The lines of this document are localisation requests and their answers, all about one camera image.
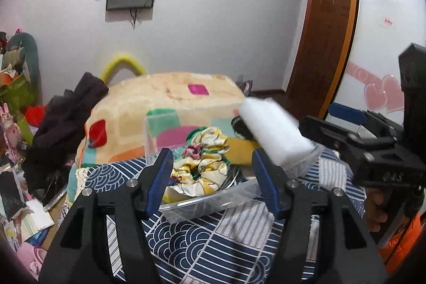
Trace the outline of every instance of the human hand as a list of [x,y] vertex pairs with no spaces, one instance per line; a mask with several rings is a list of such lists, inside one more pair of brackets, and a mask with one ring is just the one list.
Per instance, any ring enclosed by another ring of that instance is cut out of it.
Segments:
[[373,232],[380,231],[380,224],[388,219],[388,215],[380,208],[384,200],[383,192],[377,188],[366,188],[366,195],[364,220],[367,229]]

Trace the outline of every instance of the paper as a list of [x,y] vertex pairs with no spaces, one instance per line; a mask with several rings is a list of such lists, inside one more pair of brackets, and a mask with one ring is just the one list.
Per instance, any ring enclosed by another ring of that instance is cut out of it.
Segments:
[[38,200],[30,200],[27,201],[26,204],[28,209],[21,214],[21,234],[23,242],[41,230],[55,224],[50,214],[43,211],[43,205]]

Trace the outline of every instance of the yellow floral cloth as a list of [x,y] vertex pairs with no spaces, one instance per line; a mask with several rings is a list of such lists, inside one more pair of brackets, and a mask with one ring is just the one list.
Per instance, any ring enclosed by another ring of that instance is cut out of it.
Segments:
[[227,177],[229,162],[223,154],[228,152],[229,146],[227,136],[218,127],[201,128],[188,140],[188,145],[202,147],[200,158],[194,159],[189,154],[184,154],[184,158],[174,162],[171,179],[177,183],[167,187],[163,197],[165,202],[185,199],[174,193],[187,197],[212,194]]

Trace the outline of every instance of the yellow handle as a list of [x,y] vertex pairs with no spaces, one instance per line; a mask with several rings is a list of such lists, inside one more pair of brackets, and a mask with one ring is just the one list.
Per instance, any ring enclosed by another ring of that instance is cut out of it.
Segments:
[[119,53],[112,59],[111,62],[108,63],[108,65],[101,74],[100,78],[105,84],[112,76],[114,69],[121,63],[130,66],[136,76],[146,75],[145,69],[142,65],[139,64],[139,62],[134,57],[127,53]]

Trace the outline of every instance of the pink doll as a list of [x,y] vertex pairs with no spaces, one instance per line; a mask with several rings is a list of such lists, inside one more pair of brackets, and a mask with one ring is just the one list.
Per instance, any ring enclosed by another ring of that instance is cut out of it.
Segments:
[[6,103],[3,104],[3,108],[0,107],[0,117],[4,139],[8,148],[6,154],[12,162],[17,164],[19,155],[16,147],[18,143],[22,141],[21,130],[18,124],[13,122],[13,117],[9,113],[9,108]]

